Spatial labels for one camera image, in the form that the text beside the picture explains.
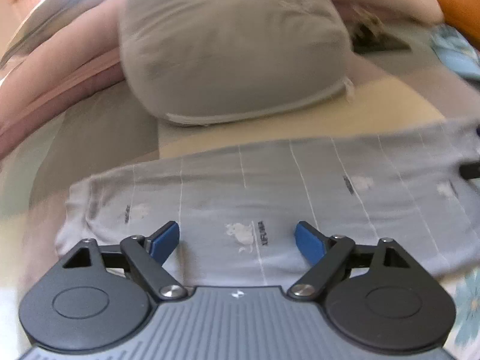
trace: mattress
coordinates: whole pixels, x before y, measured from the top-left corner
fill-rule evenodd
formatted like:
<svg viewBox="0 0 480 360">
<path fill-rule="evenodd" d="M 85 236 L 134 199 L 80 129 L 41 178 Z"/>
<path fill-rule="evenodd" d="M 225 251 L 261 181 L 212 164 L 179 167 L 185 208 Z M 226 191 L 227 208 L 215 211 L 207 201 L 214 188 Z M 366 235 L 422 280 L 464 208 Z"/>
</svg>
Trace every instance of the mattress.
<svg viewBox="0 0 480 360">
<path fill-rule="evenodd" d="M 412 52 L 368 59 L 352 54 L 349 78 L 354 93 L 289 114 L 213 127 L 175 127 L 148 115 L 124 81 L 72 106 L 0 165 L 0 230 L 24 233 L 23 267 L 9 273 L 11 282 L 21 276 L 21 294 L 54 264 L 54 240 L 65 221 L 70 185 L 90 175 L 262 140 L 386 133 L 446 117 L 480 117 L 480 94 L 435 59 L 425 42 L 428 30 L 411 23 L 389 30 L 406 39 Z M 445 286 L 456 294 L 464 283 L 461 278 L 445 281 Z M 478 354 L 480 345 L 475 346 L 475 340 L 465 348 L 455 343 L 460 329 L 449 338 L 447 349 L 459 359 L 476 359 L 472 353 Z"/>
</svg>

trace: pink blanket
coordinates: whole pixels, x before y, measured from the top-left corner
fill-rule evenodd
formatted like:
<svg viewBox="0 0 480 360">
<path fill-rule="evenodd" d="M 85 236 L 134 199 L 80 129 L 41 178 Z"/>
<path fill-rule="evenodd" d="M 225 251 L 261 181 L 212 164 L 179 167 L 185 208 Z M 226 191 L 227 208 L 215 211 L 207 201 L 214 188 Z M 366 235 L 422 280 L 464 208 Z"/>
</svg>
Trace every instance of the pink blanket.
<svg viewBox="0 0 480 360">
<path fill-rule="evenodd" d="M 37 47 L 0 86 L 0 159 L 43 123 L 124 79 L 118 13 L 105 0 Z"/>
<path fill-rule="evenodd" d="M 118 48 L 82 65 L 0 127 L 0 159 L 68 107 L 122 80 Z"/>
</svg>

